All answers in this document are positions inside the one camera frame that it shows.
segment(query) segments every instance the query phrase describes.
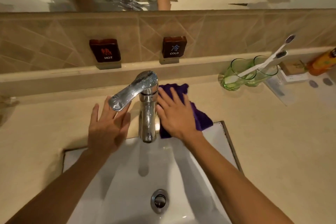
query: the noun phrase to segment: green glass cup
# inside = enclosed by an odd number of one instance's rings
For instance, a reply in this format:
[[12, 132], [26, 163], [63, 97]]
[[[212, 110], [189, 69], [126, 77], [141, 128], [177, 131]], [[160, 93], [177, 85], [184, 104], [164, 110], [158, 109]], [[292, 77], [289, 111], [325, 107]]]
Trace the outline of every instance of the green glass cup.
[[256, 71], [253, 71], [243, 77], [239, 77], [238, 74], [244, 72], [249, 68], [251, 61], [246, 59], [234, 59], [231, 61], [230, 66], [226, 70], [224, 77], [221, 80], [221, 86], [226, 90], [237, 90], [240, 86], [246, 82], [252, 80], [256, 76]]
[[[250, 63], [250, 67], [253, 67], [255, 65], [259, 65], [261, 63], [263, 63], [265, 60], [267, 60], [267, 57], [266, 56], [256, 56], [253, 61]], [[256, 76], [249, 80], [247, 83], [246, 83], [246, 86], [249, 86], [249, 87], [256, 87], [258, 86], [261, 82], [267, 80], [268, 78], [272, 77], [273, 75], [276, 75], [279, 71], [279, 68], [277, 65], [275, 66], [267, 66], [261, 70], [257, 69], [257, 74]]]

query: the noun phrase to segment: purple cloth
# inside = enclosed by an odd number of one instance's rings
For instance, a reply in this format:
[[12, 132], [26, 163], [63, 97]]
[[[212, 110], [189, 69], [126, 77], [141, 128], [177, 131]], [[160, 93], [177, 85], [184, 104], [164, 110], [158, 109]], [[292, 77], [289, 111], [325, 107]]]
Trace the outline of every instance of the purple cloth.
[[[174, 88], [174, 90], [177, 92], [180, 100], [182, 103], [184, 103], [184, 98], [183, 94], [188, 93], [188, 84], [183, 84], [181, 86], [178, 86], [176, 83], [175, 84], [166, 84], [166, 85], [160, 85], [161, 88], [170, 96], [170, 98], [173, 98], [170, 88]], [[198, 131], [203, 131], [206, 128], [209, 128], [213, 125], [212, 120], [204, 113], [201, 112], [200, 110], [196, 109], [196, 106], [193, 102], [191, 103], [191, 108], [192, 111], [194, 112], [194, 118], [195, 118], [195, 123], [196, 123], [196, 129]], [[161, 138], [170, 138], [171, 135], [163, 128], [162, 124], [160, 124], [160, 136]]]

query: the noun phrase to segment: sink basin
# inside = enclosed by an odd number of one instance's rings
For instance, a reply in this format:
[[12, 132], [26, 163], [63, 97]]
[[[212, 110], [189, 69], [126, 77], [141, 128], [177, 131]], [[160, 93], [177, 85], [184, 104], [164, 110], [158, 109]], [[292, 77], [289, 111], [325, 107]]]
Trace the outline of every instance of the sink basin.
[[[205, 138], [237, 167], [220, 122], [203, 131]], [[64, 170], [84, 149], [65, 153]], [[168, 193], [166, 211], [151, 207], [153, 193]], [[127, 139], [92, 180], [68, 223], [217, 224], [231, 223], [205, 173], [176, 138], [150, 144]]]

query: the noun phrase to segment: orange bottle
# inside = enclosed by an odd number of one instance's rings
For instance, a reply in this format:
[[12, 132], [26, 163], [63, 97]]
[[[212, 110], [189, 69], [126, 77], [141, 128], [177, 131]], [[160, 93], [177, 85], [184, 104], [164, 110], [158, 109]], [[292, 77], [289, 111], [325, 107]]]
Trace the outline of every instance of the orange bottle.
[[307, 69], [311, 75], [317, 76], [327, 72], [334, 65], [336, 65], [336, 48], [308, 62]]

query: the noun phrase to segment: blue chinese character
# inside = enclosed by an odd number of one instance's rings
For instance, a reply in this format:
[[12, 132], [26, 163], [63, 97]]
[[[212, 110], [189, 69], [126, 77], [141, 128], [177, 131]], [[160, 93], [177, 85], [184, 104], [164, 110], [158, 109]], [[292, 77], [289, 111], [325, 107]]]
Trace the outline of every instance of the blue chinese character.
[[179, 50], [179, 46], [178, 45], [175, 45], [175, 46], [173, 46], [173, 48], [171, 49], [171, 51], [178, 51]]

